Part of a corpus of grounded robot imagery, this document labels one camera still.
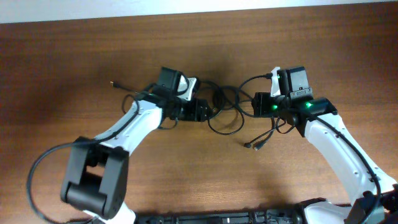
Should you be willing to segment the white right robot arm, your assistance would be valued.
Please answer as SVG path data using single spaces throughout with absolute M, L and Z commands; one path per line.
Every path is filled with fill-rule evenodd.
M 298 223 L 397 223 L 397 181 L 386 174 L 349 133 L 338 110 L 327 98 L 314 98 L 304 67 L 275 67 L 264 78 L 269 92 L 252 99 L 254 116 L 283 120 L 326 159 L 350 205 L 324 198 L 298 203 Z

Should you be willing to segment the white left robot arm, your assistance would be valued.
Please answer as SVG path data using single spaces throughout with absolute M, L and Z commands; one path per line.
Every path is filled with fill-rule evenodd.
M 206 100 L 156 88 L 139 93 L 126 114 L 93 139 L 71 145 L 60 198 L 90 216 L 88 223 L 133 223 L 136 215 L 124 198 L 129 157 L 165 118 L 204 122 L 212 111 Z

